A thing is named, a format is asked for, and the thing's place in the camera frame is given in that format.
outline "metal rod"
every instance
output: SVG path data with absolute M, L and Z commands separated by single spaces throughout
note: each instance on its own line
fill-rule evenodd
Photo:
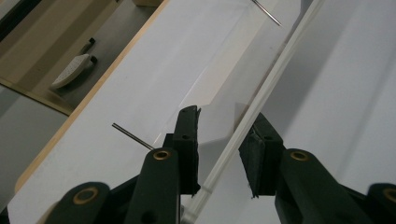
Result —
M 251 0 L 254 2 L 254 4 L 256 4 L 265 14 L 267 14 L 267 16 L 269 16 L 269 18 L 271 18 L 271 20 L 273 20 L 278 26 L 282 26 L 282 24 L 280 23 L 279 20 L 277 20 L 273 15 L 271 15 L 271 13 L 265 9 L 265 7 L 260 4 L 260 2 L 258 2 L 257 0 Z
M 125 133 L 128 137 L 134 139 L 137 143 L 139 143 L 140 145 L 142 145 L 143 147 L 148 148 L 148 150 L 152 150 L 155 149 L 154 147 L 152 147 L 151 145 L 147 144 L 146 142 L 144 142 L 143 140 L 141 140 L 140 138 L 134 136 L 133 134 L 131 134 L 130 132 L 126 131 L 125 129 L 121 128 L 120 125 L 113 123 L 111 126 L 113 126 L 115 129 L 119 130 L 122 133 Z

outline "beige strip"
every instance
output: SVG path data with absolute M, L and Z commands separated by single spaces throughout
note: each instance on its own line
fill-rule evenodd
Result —
M 139 30 L 139 32 L 134 36 L 134 38 L 129 42 L 129 44 L 125 47 L 122 53 L 117 57 L 113 64 L 106 70 L 106 72 L 102 75 L 99 81 L 95 84 L 95 86 L 91 89 L 91 91 L 87 94 L 81 104 L 78 105 L 76 110 L 70 115 L 70 117 L 64 122 L 62 127 L 58 130 L 58 132 L 53 135 L 53 137 L 49 140 L 46 146 L 40 151 L 37 157 L 33 160 L 33 162 L 27 167 L 27 169 L 23 172 L 20 178 L 15 185 L 15 192 L 18 192 L 23 184 L 29 179 L 35 169 L 41 164 L 41 162 L 46 159 L 47 155 L 52 151 L 58 141 L 64 136 L 66 131 L 69 129 L 71 124 L 75 121 L 81 111 L 85 108 L 88 102 L 92 99 L 92 97 L 98 92 L 98 90 L 102 87 L 108 77 L 113 73 L 114 69 L 120 64 L 122 59 L 129 53 L 131 48 L 134 47 L 134 44 L 140 39 L 143 33 L 150 27 L 152 22 L 157 18 L 157 16 L 161 13 L 161 11 L 166 7 L 169 0 L 164 0 L 160 6 L 155 10 L 152 16 L 146 21 L 143 27 Z

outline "floor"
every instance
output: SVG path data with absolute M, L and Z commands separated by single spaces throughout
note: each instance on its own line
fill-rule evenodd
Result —
M 131 0 L 124 0 L 93 36 L 95 43 L 87 53 L 98 59 L 97 64 L 88 65 L 76 79 L 54 92 L 71 106 L 77 107 L 155 9 L 137 7 Z

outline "gray floor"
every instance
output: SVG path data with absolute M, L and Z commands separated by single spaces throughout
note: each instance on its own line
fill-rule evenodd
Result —
M 124 0 L 93 36 L 96 42 L 87 53 L 98 59 L 97 64 L 88 65 L 76 79 L 54 92 L 71 106 L 77 107 L 155 9 L 156 7 L 136 7 L 131 0 Z

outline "metal pin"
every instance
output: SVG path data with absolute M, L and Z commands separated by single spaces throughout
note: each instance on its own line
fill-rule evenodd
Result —
M 257 0 L 251 0 L 254 2 L 254 4 L 256 4 L 265 14 L 267 14 L 267 16 L 269 16 L 271 18 L 271 20 L 273 20 L 278 26 L 282 26 L 282 24 L 280 23 L 279 20 L 277 20 L 273 15 L 271 15 L 271 13 L 265 9 L 265 7 L 260 4 L 260 2 L 258 2 Z
M 134 136 L 133 134 L 131 134 L 130 132 L 126 131 L 125 129 L 121 128 L 120 125 L 113 123 L 111 126 L 113 126 L 115 129 L 119 130 L 122 133 L 125 133 L 128 137 L 134 139 L 137 143 L 139 143 L 140 145 L 142 145 L 143 147 L 148 148 L 148 150 L 152 150 L 155 149 L 154 147 L 152 147 L 151 145 L 147 144 L 146 142 L 144 142 L 143 140 L 141 140 L 140 138 Z

